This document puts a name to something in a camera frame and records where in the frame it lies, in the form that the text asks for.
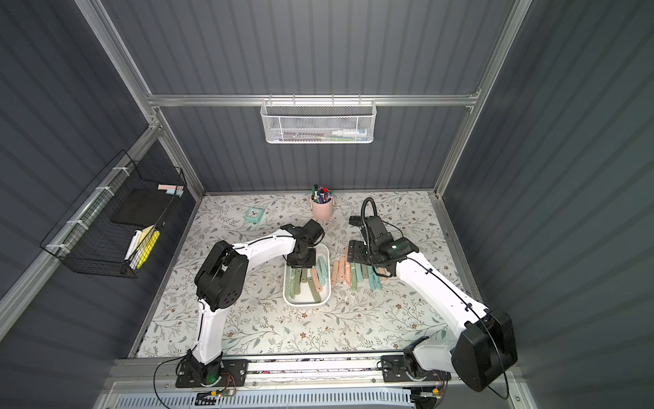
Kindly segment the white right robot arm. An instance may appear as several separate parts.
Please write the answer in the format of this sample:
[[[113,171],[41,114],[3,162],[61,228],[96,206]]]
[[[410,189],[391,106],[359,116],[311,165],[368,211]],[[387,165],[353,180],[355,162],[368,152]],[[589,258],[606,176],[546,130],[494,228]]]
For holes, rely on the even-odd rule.
[[[423,336],[404,349],[407,377],[425,378],[429,373],[453,373],[468,388],[481,392],[505,377],[517,360],[514,327],[502,310],[490,310],[460,290],[434,267],[405,236],[388,232],[373,198],[364,199],[357,216],[349,219],[362,233],[347,247],[347,262],[359,265],[374,281],[397,278],[416,291],[441,316],[456,337],[447,346]]]

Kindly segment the pink folding fruit knife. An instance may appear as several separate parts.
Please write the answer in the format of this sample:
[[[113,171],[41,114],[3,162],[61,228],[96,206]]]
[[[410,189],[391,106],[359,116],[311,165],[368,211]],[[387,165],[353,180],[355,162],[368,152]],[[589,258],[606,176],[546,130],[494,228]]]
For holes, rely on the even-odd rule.
[[[348,286],[352,286],[352,273],[351,273],[351,266],[348,259],[348,251],[349,248],[346,248],[344,261],[343,261],[343,272],[344,272],[345,282],[347,283]]]

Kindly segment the white oval storage box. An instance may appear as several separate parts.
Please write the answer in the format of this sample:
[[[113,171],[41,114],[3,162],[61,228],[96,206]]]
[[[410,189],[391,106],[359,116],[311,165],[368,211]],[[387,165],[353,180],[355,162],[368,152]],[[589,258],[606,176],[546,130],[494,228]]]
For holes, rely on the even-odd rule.
[[[322,279],[323,291],[320,293],[321,302],[315,303],[308,287],[308,278],[312,277],[311,269],[292,269],[284,267],[284,301],[293,308],[318,308],[327,304],[332,293],[330,251],[324,244],[316,247],[316,264]]]

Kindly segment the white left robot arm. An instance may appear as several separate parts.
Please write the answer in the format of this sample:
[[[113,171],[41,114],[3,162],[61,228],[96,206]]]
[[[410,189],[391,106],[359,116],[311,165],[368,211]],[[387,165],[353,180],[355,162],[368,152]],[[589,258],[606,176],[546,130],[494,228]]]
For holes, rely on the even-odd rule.
[[[277,257],[292,268],[309,269],[316,264],[315,247],[325,231],[317,221],[301,227],[286,224],[250,242],[214,244],[194,278],[199,302],[198,326],[192,348],[181,358],[177,379],[192,387],[215,387],[221,383],[241,385],[223,364],[221,340],[231,306],[240,298],[248,272]]]

